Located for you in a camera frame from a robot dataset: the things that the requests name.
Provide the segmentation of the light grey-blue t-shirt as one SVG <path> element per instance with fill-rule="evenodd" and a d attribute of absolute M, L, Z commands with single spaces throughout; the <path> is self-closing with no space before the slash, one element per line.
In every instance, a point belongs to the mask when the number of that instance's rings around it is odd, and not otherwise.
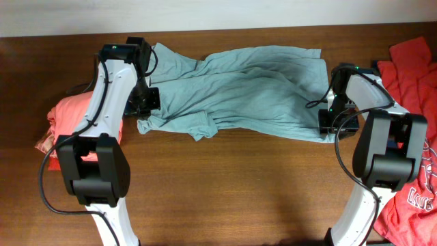
<path fill-rule="evenodd" d="M 332 143 L 318 128 L 318 108 L 308 108 L 328 88 L 319 49 L 259 46 L 213 53 L 196 60 L 156 44 L 152 85 L 160 109 L 138 120 L 141 134 L 186 133 L 211 138 L 245 128 L 288 139 Z"/>

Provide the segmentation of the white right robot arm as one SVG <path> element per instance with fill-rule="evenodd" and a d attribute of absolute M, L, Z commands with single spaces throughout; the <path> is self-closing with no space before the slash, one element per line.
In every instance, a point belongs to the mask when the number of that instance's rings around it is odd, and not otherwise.
<path fill-rule="evenodd" d="M 321 98 L 318 112 L 321 134 L 334 136 L 335 154 L 342 170 L 340 139 L 360 136 L 346 174 L 354 182 L 350 199 L 329 228 L 324 245 L 366 245 L 382 209 L 419 173 L 427 120 L 410 113 L 389 94 L 374 69 L 340 64 Z"/>

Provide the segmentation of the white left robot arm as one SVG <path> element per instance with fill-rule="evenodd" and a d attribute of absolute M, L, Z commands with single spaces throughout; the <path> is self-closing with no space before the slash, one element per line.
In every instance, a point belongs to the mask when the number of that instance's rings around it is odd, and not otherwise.
<path fill-rule="evenodd" d="M 130 166 L 119 145 L 125 116 L 148 117 L 160 109 L 150 85 L 154 49 L 138 43 L 106 44 L 97 54 L 96 85 L 83 119 L 54 146 L 67 192 L 91 215 L 104 245 L 140 245 L 126 206 Z"/>

